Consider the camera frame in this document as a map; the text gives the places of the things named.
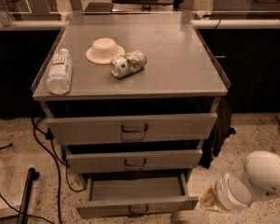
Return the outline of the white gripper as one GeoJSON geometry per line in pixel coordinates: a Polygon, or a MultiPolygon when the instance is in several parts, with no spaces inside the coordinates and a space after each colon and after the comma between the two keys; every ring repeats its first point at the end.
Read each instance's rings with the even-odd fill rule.
{"type": "Polygon", "coordinates": [[[243,171],[226,173],[218,178],[199,199],[200,207],[211,212],[240,212],[252,203],[249,181],[243,171]]]}

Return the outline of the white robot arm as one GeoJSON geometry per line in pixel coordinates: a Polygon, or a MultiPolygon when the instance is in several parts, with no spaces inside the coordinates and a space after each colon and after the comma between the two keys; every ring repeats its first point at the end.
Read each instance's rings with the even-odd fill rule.
{"type": "Polygon", "coordinates": [[[200,197],[204,210],[237,213],[252,203],[280,198],[280,156],[264,150],[245,158],[236,173],[221,175],[200,197]]]}

